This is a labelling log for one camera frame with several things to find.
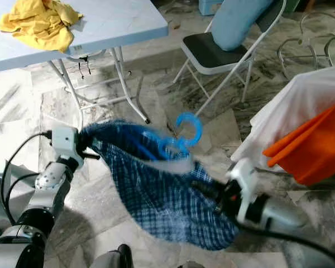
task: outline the light blue table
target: light blue table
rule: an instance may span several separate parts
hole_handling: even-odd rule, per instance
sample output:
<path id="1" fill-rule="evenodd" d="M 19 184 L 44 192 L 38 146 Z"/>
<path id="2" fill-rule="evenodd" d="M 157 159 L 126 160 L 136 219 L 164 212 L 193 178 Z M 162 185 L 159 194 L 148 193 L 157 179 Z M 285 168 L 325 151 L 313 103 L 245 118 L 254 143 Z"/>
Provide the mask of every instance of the light blue table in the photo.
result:
<path id="1" fill-rule="evenodd" d="M 102 50 L 97 55 L 101 56 L 106 49 L 109 49 L 119 78 L 109 79 L 105 82 L 119 79 L 124 96 L 106 100 L 104 103 L 114 103 L 125 99 L 148 123 L 149 119 L 132 103 L 128 94 L 123 75 L 121 46 L 167 36 L 168 23 L 150 0 L 63 0 L 63 2 L 70 4 L 76 11 L 84 15 L 79 23 L 71 27 L 74 40 L 66 53 L 32 49 L 14 39 L 11 33 L 0 32 L 0 71 L 47 61 L 70 90 L 79 112 L 79 129 L 82 129 L 82 110 L 102 103 L 92 103 L 85 107 L 80 106 L 75 92 L 76 89 L 72 86 L 62 59 L 68 58 L 82 62 L 84 60 L 73 59 L 71 56 Z M 0 17 L 4 13 L 9 13 L 14 3 L 15 0 L 0 0 Z M 52 60 L 58 60 L 61 71 Z"/>

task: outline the yellow cloth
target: yellow cloth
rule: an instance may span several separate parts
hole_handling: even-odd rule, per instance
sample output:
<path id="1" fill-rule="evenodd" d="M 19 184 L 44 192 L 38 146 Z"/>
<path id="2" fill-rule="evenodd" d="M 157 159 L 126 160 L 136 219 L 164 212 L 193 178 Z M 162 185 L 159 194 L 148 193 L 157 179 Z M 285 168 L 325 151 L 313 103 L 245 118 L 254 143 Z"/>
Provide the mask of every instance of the yellow cloth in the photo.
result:
<path id="1" fill-rule="evenodd" d="M 0 19 L 0 30 L 13 32 L 21 42 L 44 50 L 64 52 L 73 40 L 67 26 L 83 15 L 59 0 L 17 0 Z"/>

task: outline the white cloth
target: white cloth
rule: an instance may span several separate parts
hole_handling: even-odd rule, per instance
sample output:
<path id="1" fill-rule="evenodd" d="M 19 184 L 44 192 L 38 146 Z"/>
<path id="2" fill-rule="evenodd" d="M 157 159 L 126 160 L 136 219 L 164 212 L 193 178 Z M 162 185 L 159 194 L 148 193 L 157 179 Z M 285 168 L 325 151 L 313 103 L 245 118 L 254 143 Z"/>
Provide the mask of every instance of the white cloth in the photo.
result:
<path id="1" fill-rule="evenodd" d="M 333 105 L 335 67 L 297 75 L 250 120 L 251 133 L 231 156 L 232 161 L 249 157 L 260 169 L 283 171 L 277 165 L 269 168 L 262 152 Z"/>

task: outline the orange fabric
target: orange fabric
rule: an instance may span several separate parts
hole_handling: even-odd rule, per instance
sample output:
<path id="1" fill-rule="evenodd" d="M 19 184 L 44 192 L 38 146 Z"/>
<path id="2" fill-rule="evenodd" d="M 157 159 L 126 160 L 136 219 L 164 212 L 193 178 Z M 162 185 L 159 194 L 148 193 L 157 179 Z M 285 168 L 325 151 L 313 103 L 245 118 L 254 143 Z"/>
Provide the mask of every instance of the orange fabric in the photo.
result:
<path id="1" fill-rule="evenodd" d="M 335 174 L 335 106 L 266 149 L 268 166 L 279 164 L 298 183 L 312 185 Z"/>

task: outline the chair seat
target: chair seat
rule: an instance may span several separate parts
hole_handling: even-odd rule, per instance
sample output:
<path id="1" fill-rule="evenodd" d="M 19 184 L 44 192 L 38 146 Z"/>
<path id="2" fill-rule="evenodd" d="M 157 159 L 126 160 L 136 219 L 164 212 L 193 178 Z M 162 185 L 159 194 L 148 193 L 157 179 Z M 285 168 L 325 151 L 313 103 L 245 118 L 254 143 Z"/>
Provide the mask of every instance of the chair seat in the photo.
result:
<path id="1" fill-rule="evenodd" d="M 203 68 L 236 64 L 247 52 L 247 49 L 242 45 L 232 51 L 222 50 L 213 41 L 210 32 L 187 36 L 183 39 L 183 49 L 184 45 Z"/>

